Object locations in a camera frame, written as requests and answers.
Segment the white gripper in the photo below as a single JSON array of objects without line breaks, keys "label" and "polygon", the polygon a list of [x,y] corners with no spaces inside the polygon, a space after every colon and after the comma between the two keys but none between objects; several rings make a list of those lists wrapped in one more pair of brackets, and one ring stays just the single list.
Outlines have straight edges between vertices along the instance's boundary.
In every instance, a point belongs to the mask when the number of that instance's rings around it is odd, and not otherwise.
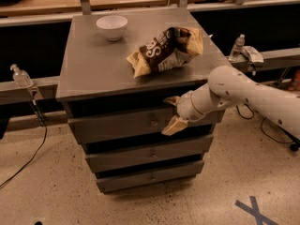
[{"label": "white gripper", "polygon": [[192,92],[188,91],[181,97],[173,96],[163,99],[165,104],[176,106],[177,114],[169,122],[169,124],[161,131],[163,135],[172,136],[188,127],[188,122],[196,123],[203,119],[203,114],[195,109],[192,102]]}]

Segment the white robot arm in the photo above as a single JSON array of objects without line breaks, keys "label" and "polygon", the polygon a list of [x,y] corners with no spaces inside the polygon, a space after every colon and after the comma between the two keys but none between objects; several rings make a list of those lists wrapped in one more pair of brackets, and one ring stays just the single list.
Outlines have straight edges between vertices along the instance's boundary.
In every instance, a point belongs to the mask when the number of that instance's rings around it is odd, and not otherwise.
[{"label": "white robot arm", "polygon": [[277,126],[300,138],[300,97],[271,86],[256,83],[231,66],[214,68],[205,85],[181,97],[168,97],[176,115],[162,133],[172,136],[189,123],[202,120],[208,113],[245,103]]}]

